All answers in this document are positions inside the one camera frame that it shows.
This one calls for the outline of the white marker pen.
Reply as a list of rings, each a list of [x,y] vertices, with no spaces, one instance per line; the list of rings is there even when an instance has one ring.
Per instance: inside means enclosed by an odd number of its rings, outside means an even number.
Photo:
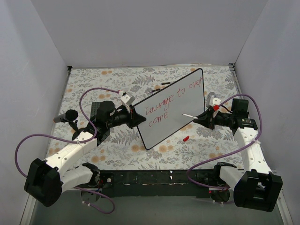
[[[198,119],[198,117],[192,116],[192,115],[188,115],[188,114],[184,114],[182,113],[183,116],[189,117],[189,118],[193,118],[193,119]]]

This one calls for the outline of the white board with black frame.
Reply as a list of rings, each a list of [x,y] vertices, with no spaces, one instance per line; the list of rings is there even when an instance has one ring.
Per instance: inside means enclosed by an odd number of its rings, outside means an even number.
[[[147,119],[137,129],[149,150],[192,121],[182,113],[198,116],[205,111],[203,70],[196,69],[134,107]]]

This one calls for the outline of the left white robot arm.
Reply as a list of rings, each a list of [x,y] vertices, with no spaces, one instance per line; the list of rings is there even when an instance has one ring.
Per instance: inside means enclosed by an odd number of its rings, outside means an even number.
[[[110,134],[110,129],[123,124],[133,128],[146,121],[135,108],[124,105],[116,108],[111,101],[100,102],[97,112],[87,127],[73,136],[75,143],[68,144],[56,154],[31,164],[24,190],[44,206],[53,205],[60,195],[79,185],[94,188],[100,182],[100,170],[91,163],[71,169],[81,157],[99,146]]]

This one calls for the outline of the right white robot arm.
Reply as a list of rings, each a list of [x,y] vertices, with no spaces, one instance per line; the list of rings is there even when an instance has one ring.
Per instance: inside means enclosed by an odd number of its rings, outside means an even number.
[[[238,147],[241,148],[244,172],[233,164],[218,162],[213,169],[213,183],[233,190],[236,206],[254,210],[273,211],[283,181],[268,166],[258,140],[259,129],[249,118],[248,100],[234,98],[229,113],[220,112],[221,101],[215,96],[207,100],[207,110],[194,122],[206,128],[216,125],[231,129]]]

